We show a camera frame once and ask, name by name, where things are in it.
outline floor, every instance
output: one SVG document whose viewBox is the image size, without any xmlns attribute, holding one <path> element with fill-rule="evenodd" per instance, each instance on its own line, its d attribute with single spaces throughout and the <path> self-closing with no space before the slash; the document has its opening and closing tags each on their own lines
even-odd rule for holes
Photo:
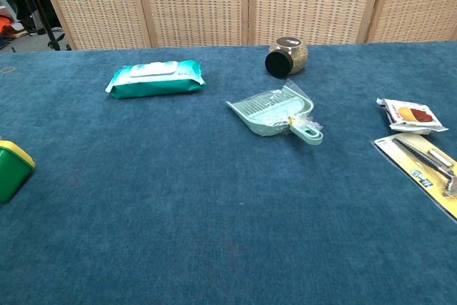
<svg viewBox="0 0 457 305">
<path fill-rule="evenodd" d="M 55 31 L 54 36 L 57 38 L 58 36 L 62 35 L 63 31 Z M 53 50 L 48 47 L 48 42 L 49 42 L 49 37 L 48 35 L 34 35 L 34 36 L 23 36 L 20 39 L 14 39 L 10 41 L 8 45 L 6 45 L 4 48 L 0 49 L 0 53 L 12 53 L 13 50 L 11 48 L 14 48 L 16 52 L 21 52 L 21 51 L 50 51 Z M 66 45 L 68 44 L 68 41 L 64 37 L 59 42 L 60 49 L 65 50 Z"/>
</svg>

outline black lid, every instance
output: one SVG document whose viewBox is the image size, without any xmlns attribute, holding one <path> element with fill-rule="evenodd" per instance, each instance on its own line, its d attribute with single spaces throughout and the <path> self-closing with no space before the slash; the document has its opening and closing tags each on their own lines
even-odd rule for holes
<svg viewBox="0 0 457 305">
<path fill-rule="evenodd" d="M 265 67 L 275 78 L 284 79 L 292 70 L 293 60 L 287 51 L 273 50 L 265 58 Z"/>
</svg>

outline woven screen panel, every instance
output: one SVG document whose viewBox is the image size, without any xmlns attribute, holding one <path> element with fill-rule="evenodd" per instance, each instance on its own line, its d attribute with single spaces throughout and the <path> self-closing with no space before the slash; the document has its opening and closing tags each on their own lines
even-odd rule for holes
<svg viewBox="0 0 457 305">
<path fill-rule="evenodd" d="M 150 46 L 140 0 L 56 0 L 75 47 L 119 49 Z"/>
<path fill-rule="evenodd" d="M 250 43 L 269 44 L 279 36 L 300 37 L 308 44 L 355 43 L 367 2 L 251 0 Z"/>
<path fill-rule="evenodd" d="M 243 35 L 247 43 L 247 0 L 143 0 L 143 3 L 153 45 L 237 45 L 242 43 Z"/>
<path fill-rule="evenodd" d="M 379 6 L 369 41 L 448 40 L 457 23 L 457 0 L 384 0 Z"/>
</svg>

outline yellow packaging card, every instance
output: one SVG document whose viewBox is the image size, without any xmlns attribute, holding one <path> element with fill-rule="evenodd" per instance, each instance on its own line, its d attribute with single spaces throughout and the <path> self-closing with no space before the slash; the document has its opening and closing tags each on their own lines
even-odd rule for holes
<svg viewBox="0 0 457 305">
<path fill-rule="evenodd" d="M 418 134 L 401 133 L 374 141 L 374 144 L 411 177 L 419 187 L 435 199 L 454 219 L 457 219 L 457 195 L 452 197 L 445 193 L 448 179 L 420 158 L 414 156 L 408 149 L 404 149 L 393 141 L 395 138 L 425 154 L 445 170 L 453 171 L 454 174 L 457 174 L 456 161 Z"/>
</svg>

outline dustpan handle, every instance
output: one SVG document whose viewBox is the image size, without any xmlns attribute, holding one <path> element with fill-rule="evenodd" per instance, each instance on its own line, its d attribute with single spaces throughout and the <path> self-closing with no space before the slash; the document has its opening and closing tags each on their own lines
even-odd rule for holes
<svg viewBox="0 0 457 305">
<path fill-rule="evenodd" d="M 323 134 L 312 126 L 298 126 L 296 124 L 291 124 L 289 128 L 295 135 L 303 139 L 307 144 L 317 146 L 322 143 Z"/>
</svg>

